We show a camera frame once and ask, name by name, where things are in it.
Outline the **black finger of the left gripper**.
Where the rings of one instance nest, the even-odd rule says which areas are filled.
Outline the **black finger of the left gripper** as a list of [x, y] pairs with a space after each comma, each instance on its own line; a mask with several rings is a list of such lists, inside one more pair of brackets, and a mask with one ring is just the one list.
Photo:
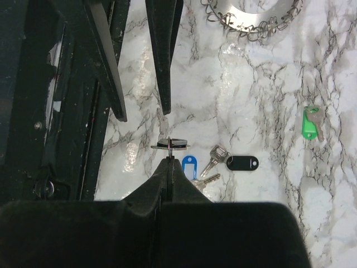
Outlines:
[[98, 80], [106, 91], [115, 117], [121, 122], [126, 122], [126, 106], [118, 73], [118, 64], [103, 4], [101, 1], [86, 1], [85, 11], [89, 21], [93, 24], [94, 41], [99, 54], [93, 57]]
[[171, 63], [179, 30], [183, 0], [146, 0], [157, 87], [162, 112], [171, 113]]

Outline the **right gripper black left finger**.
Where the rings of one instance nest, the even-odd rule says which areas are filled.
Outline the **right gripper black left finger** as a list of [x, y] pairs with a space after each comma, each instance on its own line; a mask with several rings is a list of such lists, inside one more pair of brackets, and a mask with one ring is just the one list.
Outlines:
[[170, 160], [122, 201], [1, 206], [2, 267], [154, 267]]

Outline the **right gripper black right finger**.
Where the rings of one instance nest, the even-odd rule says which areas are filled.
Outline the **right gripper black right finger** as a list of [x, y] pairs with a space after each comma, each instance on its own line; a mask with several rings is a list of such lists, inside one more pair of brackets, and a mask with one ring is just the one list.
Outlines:
[[161, 160], [163, 180], [153, 267], [310, 267], [297, 224], [274, 202], [213, 203], [175, 159]]

